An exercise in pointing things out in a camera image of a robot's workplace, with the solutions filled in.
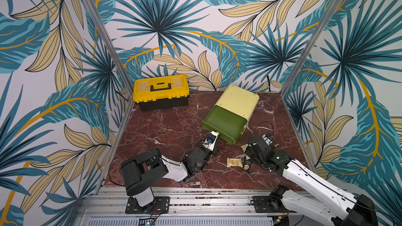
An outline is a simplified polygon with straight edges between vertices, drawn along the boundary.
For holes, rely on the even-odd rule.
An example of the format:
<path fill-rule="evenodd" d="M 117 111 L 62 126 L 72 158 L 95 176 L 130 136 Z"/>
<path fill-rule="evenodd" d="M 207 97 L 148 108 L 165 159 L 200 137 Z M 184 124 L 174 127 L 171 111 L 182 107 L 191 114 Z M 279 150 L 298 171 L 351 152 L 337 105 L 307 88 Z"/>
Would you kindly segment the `black cookie packet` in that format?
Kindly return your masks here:
<path fill-rule="evenodd" d="M 245 159 L 245 161 L 242 164 L 243 165 L 242 170 L 247 173 L 251 173 L 252 163 L 253 163 L 253 161 L 251 159 Z"/>

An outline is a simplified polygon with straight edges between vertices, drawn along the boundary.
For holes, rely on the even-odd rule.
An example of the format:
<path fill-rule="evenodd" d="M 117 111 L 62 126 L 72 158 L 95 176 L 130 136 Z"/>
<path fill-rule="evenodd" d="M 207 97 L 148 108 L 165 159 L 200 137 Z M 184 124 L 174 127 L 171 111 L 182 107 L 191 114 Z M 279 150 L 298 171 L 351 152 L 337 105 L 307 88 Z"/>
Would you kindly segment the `cream cookie packet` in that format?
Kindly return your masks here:
<path fill-rule="evenodd" d="M 240 167 L 243 168 L 241 158 L 227 158 L 227 167 Z"/>
<path fill-rule="evenodd" d="M 247 150 L 248 146 L 249 146 L 248 144 L 242 145 L 241 146 L 242 151 L 245 152 Z"/>

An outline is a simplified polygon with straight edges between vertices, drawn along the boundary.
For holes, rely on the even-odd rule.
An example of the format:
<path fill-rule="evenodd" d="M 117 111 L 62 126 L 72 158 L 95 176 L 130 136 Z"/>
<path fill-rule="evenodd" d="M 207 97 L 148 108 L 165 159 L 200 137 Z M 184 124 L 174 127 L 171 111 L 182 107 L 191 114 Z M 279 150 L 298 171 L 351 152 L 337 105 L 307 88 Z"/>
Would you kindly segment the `green top drawer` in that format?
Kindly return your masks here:
<path fill-rule="evenodd" d="M 214 106 L 202 121 L 208 131 L 218 132 L 228 144 L 235 144 L 243 135 L 248 121 L 231 111 Z"/>

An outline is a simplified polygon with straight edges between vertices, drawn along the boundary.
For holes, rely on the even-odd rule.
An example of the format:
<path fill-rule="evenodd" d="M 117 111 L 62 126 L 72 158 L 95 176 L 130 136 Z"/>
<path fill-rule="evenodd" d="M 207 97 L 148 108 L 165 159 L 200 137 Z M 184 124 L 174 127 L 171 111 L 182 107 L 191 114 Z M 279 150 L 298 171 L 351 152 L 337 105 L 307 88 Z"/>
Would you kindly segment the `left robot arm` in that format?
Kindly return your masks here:
<path fill-rule="evenodd" d="M 146 151 L 120 164 L 126 193 L 140 208 L 155 203 L 151 187 L 161 179 L 186 182 L 200 173 L 218 152 L 220 134 L 212 131 L 180 162 L 168 159 L 158 148 Z"/>

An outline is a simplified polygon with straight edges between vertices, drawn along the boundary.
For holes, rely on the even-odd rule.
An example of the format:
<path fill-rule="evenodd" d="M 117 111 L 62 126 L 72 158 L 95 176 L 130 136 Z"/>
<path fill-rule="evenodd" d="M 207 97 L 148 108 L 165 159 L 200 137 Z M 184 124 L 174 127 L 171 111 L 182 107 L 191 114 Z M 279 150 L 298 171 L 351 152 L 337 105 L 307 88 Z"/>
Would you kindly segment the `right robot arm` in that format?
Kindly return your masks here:
<path fill-rule="evenodd" d="M 377 226 L 373 201 L 365 195 L 355 196 L 321 178 L 299 160 L 276 149 L 271 137 L 253 137 L 245 154 L 249 160 L 297 184 L 313 199 L 279 185 L 269 196 L 254 196 L 257 213 L 295 211 L 325 226 Z"/>

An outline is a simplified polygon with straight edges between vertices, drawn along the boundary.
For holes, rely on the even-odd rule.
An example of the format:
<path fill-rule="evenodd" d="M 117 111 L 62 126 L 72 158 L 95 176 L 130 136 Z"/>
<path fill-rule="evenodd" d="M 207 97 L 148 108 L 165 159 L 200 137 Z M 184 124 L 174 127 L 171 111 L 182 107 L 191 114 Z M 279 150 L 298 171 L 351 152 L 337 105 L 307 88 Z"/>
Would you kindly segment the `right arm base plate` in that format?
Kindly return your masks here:
<path fill-rule="evenodd" d="M 286 209 L 281 200 L 274 196 L 253 196 L 251 205 L 256 213 L 284 213 L 288 214 L 291 210 Z"/>

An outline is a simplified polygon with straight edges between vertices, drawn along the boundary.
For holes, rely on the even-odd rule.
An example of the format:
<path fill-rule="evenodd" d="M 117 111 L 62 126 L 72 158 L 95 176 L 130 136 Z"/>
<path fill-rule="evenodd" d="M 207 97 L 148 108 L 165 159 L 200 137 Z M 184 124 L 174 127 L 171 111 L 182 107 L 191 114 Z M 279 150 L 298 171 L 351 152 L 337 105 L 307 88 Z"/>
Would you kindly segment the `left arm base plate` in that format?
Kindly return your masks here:
<path fill-rule="evenodd" d="M 135 197 L 129 197 L 125 214 L 149 214 L 160 215 L 169 212 L 170 197 L 155 197 L 151 203 L 140 206 Z"/>

